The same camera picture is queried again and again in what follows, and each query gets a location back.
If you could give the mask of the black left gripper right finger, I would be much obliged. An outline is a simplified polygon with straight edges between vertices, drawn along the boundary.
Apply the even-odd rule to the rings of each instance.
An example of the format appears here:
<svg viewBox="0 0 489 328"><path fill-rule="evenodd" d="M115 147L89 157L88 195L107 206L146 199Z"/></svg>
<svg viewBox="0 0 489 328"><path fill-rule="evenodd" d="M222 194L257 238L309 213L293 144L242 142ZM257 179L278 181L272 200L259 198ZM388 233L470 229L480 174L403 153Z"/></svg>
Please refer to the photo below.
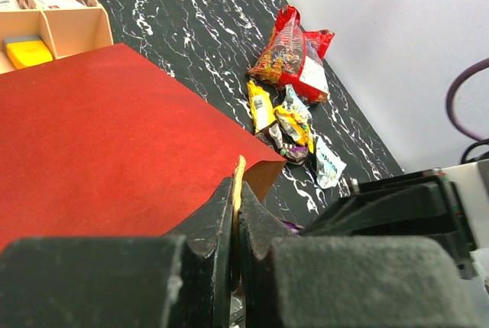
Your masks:
<svg viewBox="0 0 489 328"><path fill-rule="evenodd" d="M300 237L244 184L239 210L249 327L475 327L442 247L421 237Z"/></svg>

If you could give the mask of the red brown paper bag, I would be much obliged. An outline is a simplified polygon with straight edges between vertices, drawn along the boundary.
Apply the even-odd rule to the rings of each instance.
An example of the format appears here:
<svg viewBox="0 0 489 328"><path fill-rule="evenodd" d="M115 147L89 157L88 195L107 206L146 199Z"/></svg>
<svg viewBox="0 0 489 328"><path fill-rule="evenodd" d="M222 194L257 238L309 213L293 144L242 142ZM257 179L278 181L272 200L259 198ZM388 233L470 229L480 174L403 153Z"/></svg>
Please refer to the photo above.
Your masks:
<svg viewBox="0 0 489 328"><path fill-rule="evenodd" d="M239 158L259 200L284 159L124 44L1 76L1 244L156 236Z"/></svg>

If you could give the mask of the yellow M&M's packet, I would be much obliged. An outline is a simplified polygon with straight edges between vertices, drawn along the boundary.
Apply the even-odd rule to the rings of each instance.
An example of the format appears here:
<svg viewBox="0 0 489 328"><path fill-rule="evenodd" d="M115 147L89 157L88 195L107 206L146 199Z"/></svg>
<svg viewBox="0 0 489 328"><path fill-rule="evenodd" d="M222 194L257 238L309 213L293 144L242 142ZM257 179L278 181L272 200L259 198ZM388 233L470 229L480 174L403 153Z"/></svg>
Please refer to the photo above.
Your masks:
<svg viewBox="0 0 489 328"><path fill-rule="evenodd" d="M270 94L259 86L255 80L249 79L247 87L251 117L254 123L254 131L257 134L276 120L274 108L270 100Z"/></svg>
<svg viewBox="0 0 489 328"><path fill-rule="evenodd" d="M312 116L307 108L280 105L274 108L274 114L284 133L301 147L314 152L314 139L310 128Z"/></svg>

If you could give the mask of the large red candy bag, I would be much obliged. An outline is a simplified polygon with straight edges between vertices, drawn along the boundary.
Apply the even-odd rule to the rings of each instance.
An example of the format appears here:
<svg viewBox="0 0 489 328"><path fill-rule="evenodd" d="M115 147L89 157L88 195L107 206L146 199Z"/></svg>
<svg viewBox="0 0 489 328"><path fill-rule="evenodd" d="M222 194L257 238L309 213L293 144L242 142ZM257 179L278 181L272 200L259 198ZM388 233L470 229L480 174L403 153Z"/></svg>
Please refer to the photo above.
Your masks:
<svg viewBox="0 0 489 328"><path fill-rule="evenodd" d="M291 5L279 10L267 46L248 75L277 88L291 85L308 103L325 102L329 86L323 59L335 33L303 31L300 13Z"/></svg>

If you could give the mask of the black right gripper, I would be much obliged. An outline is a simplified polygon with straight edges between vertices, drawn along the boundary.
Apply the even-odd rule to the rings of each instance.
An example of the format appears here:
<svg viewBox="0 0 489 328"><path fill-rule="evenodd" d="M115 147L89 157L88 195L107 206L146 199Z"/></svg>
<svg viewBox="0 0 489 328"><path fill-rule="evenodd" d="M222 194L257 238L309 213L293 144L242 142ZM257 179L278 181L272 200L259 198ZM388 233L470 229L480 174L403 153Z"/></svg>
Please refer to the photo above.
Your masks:
<svg viewBox="0 0 489 328"><path fill-rule="evenodd" d="M439 167L436 181L341 198L301 236L419 235L435 239L451 256L463 280L478 275L471 256L477 246L458 188Z"/></svg>

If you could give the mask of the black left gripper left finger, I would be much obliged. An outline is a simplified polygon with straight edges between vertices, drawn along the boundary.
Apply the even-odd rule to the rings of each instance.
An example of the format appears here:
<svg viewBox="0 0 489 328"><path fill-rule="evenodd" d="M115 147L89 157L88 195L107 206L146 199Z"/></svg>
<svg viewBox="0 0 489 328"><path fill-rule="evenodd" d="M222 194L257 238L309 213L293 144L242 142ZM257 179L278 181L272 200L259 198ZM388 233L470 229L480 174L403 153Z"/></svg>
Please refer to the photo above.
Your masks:
<svg viewBox="0 0 489 328"><path fill-rule="evenodd" d="M156 237L38 237L1 254L3 327L227 327L232 188Z"/></svg>

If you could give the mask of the silver Himalaya snack packet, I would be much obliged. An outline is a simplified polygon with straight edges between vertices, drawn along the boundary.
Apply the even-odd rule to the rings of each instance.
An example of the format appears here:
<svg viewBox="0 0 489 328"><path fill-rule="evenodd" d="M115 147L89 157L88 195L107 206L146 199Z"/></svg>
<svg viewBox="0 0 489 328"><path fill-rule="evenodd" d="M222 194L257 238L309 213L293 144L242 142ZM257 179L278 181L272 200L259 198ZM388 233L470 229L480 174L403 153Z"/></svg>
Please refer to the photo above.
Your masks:
<svg viewBox="0 0 489 328"><path fill-rule="evenodd" d="M289 112L298 114L299 117L310 123L313 120L312 114L304 102L298 97L291 84L285 85L286 95L282 106Z"/></svg>

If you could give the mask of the brown purple M&M's packet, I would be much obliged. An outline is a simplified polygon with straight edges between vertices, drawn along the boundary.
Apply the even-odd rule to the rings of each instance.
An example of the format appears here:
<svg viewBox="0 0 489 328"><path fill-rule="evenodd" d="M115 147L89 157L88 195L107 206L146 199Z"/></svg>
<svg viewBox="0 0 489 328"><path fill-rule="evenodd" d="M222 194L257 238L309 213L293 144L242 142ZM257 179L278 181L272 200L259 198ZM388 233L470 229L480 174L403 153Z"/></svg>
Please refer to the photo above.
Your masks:
<svg viewBox="0 0 489 328"><path fill-rule="evenodd" d="M298 234L303 229L301 225L287 221L285 219L281 219L280 221L295 234Z"/></svg>

